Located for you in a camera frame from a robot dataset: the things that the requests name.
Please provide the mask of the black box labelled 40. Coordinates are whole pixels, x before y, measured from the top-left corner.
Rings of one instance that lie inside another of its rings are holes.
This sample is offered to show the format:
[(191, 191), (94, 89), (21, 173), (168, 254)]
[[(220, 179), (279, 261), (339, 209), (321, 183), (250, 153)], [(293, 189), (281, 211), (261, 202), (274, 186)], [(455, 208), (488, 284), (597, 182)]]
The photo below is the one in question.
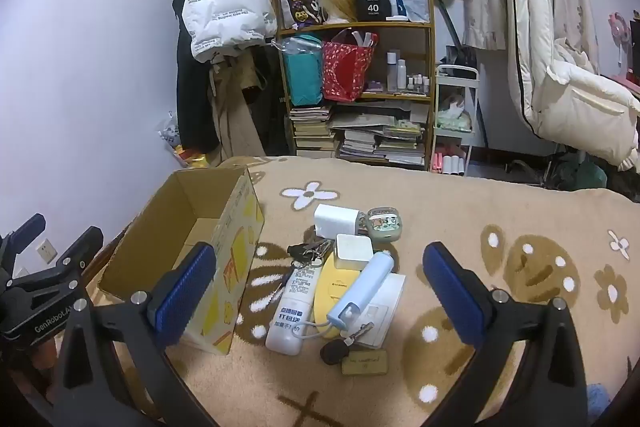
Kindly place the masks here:
[(356, 0), (356, 12), (360, 22), (385, 22), (392, 15), (390, 0)]

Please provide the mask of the green cartoon earbuds case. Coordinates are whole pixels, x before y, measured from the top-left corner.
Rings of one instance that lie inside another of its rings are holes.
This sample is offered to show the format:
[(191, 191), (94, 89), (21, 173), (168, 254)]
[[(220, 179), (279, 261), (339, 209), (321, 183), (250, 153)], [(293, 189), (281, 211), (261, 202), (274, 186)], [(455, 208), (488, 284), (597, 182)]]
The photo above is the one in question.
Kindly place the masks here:
[(360, 223), (373, 242), (393, 243), (402, 233), (402, 220), (395, 207), (372, 208), (361, 215)]

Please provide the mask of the black key bunch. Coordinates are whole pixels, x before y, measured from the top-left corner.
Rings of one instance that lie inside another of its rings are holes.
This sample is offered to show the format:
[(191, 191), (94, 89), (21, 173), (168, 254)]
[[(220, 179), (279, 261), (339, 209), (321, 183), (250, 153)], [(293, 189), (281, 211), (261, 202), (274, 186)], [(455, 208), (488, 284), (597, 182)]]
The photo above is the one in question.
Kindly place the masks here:
[(321, 237), (315, 227), (310, 227), (304, 233), (303, 242), (288, 246), (286, 251), (291, 257), (291, 265), (295, 269), (302, 269), (322, 267), (329, 254), (333, 253), (333, 249), (333, 239)]

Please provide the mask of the yellow green case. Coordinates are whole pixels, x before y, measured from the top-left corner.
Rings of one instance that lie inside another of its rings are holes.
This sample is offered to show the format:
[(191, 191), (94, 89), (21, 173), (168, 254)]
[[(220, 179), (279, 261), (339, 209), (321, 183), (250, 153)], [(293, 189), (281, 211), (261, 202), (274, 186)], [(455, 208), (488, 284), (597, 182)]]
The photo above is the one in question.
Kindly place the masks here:
[(337, 304), (347, 289), (357, 280), (360, 272), (351, 269), (337, 269), (335, 255), (329, 254), (318, 278), (314, 293), (314, 323), (323, 324), (328, 321), (326, 314)]

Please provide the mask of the white remote control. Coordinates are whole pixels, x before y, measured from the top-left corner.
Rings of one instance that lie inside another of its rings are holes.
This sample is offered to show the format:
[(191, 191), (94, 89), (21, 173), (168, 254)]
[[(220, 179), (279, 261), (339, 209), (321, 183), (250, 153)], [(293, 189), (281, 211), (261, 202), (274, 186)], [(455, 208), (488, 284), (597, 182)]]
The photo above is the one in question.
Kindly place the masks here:
[(310, 319), (321, 270), (322, 265), (316, 263), (292, 272), (269, 325), (265, 345), (270, 351), (299, 355), (303, 341), (320, 337), (328, 326), (328, 322)]

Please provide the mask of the black hanging garment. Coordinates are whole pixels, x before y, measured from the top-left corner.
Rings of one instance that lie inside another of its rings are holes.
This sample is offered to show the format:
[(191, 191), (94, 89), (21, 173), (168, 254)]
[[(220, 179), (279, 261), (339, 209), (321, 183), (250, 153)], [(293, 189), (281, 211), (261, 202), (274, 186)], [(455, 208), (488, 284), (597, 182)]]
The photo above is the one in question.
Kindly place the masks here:
[(186, 150), (208, 154), (219, 139), (209, 101), (210, 66), (200, 63), (191, 52), (191, 36), (182, 17), (184, 0), (172, 0), (179, 25), (177, 41), (177, 121), (181, 145)]

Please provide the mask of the cardboard box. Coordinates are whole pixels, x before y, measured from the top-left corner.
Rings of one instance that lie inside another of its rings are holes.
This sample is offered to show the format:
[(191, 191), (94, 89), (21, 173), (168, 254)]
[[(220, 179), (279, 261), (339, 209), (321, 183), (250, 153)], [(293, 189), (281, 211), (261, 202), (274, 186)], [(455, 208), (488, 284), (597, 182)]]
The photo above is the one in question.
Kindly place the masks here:
[(122, 300), (150, 291), (196, 244), (212, 246), (215, 265), (182, 340), (228, 355), (264, 221), (246, 168), (171, 173), (122, 236), (99, 288)]

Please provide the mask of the white cosmetic bottles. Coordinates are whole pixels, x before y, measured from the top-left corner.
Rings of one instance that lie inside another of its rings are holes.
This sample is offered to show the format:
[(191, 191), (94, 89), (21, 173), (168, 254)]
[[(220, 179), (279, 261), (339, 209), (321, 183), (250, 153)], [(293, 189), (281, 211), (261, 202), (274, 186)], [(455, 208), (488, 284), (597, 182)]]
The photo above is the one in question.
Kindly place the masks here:
[(422, 72), (408, 72), (407, 62), (398, 50), (386, 53), (386, 91), (390, 93), (430, 93), (430, 78)]

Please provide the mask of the black car key with tag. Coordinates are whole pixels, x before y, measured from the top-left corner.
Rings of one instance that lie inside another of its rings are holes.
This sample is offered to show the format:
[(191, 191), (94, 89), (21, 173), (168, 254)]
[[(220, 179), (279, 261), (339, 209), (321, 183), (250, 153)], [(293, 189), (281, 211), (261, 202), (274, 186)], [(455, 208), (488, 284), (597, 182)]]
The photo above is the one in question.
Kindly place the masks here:
[(362, 324), (356, 332), (342, 339), (333, 339), (320, 350), (325, 365), (341, 367), (343, 376), (382, 376), (388, 372), (388, 355), (385, 350), (355, 348), (370, 330), (373, 323)]

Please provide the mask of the teal gift bag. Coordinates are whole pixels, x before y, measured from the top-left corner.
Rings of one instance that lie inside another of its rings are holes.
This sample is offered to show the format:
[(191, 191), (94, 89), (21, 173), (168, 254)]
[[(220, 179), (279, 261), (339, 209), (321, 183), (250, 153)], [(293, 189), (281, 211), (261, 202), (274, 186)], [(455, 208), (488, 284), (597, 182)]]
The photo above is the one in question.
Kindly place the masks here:
[(292, 105), (319, 104), (322, 100), (322, 41), (312, 35), (284, 38), (281, 52)]

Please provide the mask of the beige patterned rug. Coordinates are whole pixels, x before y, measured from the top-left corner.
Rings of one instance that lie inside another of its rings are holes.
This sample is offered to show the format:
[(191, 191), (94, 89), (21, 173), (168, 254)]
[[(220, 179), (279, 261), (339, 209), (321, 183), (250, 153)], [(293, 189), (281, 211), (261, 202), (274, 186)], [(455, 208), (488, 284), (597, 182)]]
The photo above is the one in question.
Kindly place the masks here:
[(58, 426), (639, 421), (639, 207), (252, 159), (182, 169), (68, 316)]

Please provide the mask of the red gift bag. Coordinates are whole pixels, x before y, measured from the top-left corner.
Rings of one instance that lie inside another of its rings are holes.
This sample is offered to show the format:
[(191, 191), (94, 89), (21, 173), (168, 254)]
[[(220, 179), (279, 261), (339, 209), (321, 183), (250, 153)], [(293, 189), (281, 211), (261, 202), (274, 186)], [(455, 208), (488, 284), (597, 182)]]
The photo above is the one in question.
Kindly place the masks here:
[(322, 94), (333, 102), (353, 102), (362, 95), (378, 34), (347, 27), (322, 43)]

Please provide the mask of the white power adapter cube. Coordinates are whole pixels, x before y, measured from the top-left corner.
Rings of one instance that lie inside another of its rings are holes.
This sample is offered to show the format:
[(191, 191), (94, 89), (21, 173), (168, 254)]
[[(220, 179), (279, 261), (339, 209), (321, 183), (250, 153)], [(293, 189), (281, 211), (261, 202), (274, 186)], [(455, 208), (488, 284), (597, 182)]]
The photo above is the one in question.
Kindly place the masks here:
[(356, 235), (360, 211), (320, 204), (314, 210), (314, 233), (322, 239), (336, 239), (338, 234)]

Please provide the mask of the white charger block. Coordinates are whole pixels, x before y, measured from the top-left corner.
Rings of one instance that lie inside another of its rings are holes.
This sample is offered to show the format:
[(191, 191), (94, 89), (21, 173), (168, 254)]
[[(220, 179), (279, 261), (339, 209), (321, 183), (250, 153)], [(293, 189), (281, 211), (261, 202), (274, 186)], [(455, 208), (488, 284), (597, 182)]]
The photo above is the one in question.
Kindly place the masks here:
[(334, 265), (337, 270), (363, 270), (374, 255), (371, 239), (364, 235), (337, 234)]

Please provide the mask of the beige trench coat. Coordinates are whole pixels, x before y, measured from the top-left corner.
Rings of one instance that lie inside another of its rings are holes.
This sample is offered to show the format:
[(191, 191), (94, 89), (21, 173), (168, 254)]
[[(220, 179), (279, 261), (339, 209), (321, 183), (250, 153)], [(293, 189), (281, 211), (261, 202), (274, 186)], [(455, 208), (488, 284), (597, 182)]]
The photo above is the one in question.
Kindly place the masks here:
[(267, 89), (266, 78), (258, 72), (249, 50), (227, 56), (210, 65), (209, 102), (219, 144), (207, 153), (209, 164), (219, 166), (235, 156), (265, 156), (264, 136), (260, 136), (250, 106)]

